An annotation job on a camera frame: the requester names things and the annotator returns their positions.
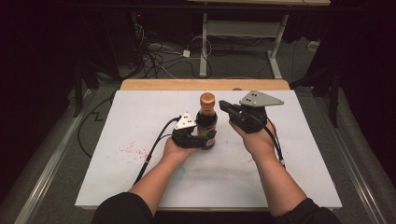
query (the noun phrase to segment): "bottle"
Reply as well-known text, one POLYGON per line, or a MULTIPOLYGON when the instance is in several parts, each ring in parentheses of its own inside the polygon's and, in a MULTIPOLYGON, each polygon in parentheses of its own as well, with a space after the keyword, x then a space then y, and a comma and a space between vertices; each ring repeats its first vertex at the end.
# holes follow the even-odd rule
POLYGON ((203 147, 203 150, 208 150, 215 145, 215 137, 216 134, 216 123, 218 122, 218 115, 214 109, 215 106, 215 96, 206 92, 200 97, 201 110, 197 113, 197 130, 199 136, 210 136, 206 142, 206 146, 203 147))

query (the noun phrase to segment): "table surface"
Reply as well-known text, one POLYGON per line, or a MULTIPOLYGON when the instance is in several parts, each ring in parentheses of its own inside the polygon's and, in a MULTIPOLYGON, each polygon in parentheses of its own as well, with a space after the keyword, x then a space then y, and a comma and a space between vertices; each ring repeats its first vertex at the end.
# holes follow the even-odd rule
MULTIPOLYGON (((95 208, 106 198, 131 187, 165 122, 188 109, 197 111, 196 99, 203 92, 211 91, 217 100, 236 104, 252 89, 285 101, 282 106, 268 106, 267 113, 279 129, 287 169, 296 182, 320 206, 342 206, 298 99, 286 81, 126 80, 121 89, 110 109, 76 206, 95 208), (281 91, 275 91, 276 85, 281 91), (234 88, 243 91, 231 91, 234 88)), ((194 154, 176 171, 160 210, 251 211, 268 206, 254 162, 229 127, 228 115, 219 110, 218 104, 215 109, 219 111, 217 143, 211 150, 194 154)), ((161 141, 157 146, 147 171, 158 162, 163 145, 161 141)))
POLYGON ((330 0, 189 0, 203 3, 237 3, 237 4, 262 4, 262 5, 288 5, 288 6, 328 6, 330 0))

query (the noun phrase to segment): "dark background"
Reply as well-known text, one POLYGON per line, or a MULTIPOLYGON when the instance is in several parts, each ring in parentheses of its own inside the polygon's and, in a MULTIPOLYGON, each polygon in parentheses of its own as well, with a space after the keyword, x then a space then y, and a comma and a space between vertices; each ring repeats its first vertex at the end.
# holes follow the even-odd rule
MULTIPOLYGON (((305 36, 317 40, 325 34, 307 75, 313 76, 324 66, 335 67, 363 134, 395 185, 392 163, 396 160, 396 29, 387 2, 367 2, 368 10, 359 16, 337 15, 332 20, 326 16, 312 20, 311 14, 290 16, 284 38, 293 41, 305 36)), ((332 1, 332 5, 339 6, 362 3, 332 1)), ((95 71, 117 77, 117 65, 127 64, 136 56, 131 44, 134 35, 128 32, 131 27, 125 14, 87 13, 82 19, 78 11, 59 10, 57 4, 49 0, 0 4, 0 201, 68 107, 66 96, 74 85, 76 64, 79 62, 83 68, 82 77, 87 84, 95 88, 95 71)), ((199 14, 160 13, 145 17, 147 27, 162 27, 164 35, 178 36, 181 42, 189 41, 191 34, 201 29, 199 14)), ((321 77, 310 85, 323 82, 331 84, 321 77)))

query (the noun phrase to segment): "person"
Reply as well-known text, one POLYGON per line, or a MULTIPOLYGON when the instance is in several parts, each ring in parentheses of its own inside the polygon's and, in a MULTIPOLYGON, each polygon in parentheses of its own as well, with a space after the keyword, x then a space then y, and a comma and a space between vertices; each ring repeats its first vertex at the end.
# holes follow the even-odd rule
MULTIPOLYGON (((242 137, 246 150, 256 163, 274 223, 341 223, 329 209, 318 207, 307 198, 277 160, 275 145, 264 129, 258 133, 245 133, 232 122, 230 125, 242 137)), ((268 121, 266 126, 275 133, 273 123, 268 121)), ((178 147, 172 138, 168 138, 159 163, 128 192, 101 203, 93 215, 92 223, 153 223, 172 173, 197 150, 178 147)))

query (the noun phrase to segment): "desk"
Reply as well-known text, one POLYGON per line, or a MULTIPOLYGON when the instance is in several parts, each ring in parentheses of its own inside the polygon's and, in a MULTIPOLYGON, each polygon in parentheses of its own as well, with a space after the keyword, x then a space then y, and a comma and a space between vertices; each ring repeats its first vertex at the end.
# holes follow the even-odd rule
MULTIPOLYGON (((192 114, 198 111, 199 96, 204 91, 213 92, 217 101, 236 104, 251 89, 285 102, 282 106, 267 107, 267 113, 276 123, 287 169, 296 182, 320 206, 341 207, 297 97, 288 90, 286 81, 227 79, 124 81, 110 109, 76 206, 93 209, 106 198, 128 190, 163 125, 185 111, 192 114), (281 91, 275 91, 271 83, 281 91), (242 91, 231 91, 234 88, 242 91)), ((228 115, 220 111, 219 104, 215 109, 219 116, 217 143, 208 151, 192 155, 175 172, 160 210, 257 211, 268 207, 254 162, 240 137, 229 127, 228 115)), ((158 162, 163 145, 161 141, 157 146, 147 171, 158 162)))
MULTIPOLYGON (((237 3, 255 5, 284 5, 284 6, 328 6, 330 0, 190 0, 193 2, 208 3, 237 3)), ((272 50, 267 51, 269 64, 274 78, 282 78, 276 62, 276 54, 286 28, 288 15, 283 15, 281 22, 256 22, 256 21, 210 21, 204 13, 202 32, 202 54, 200 62, 200 77, 206 77, 206 61, 208 57, 206 42, 208 35, 232 35, 253 37, 274 37, 275 44, 272 50)))

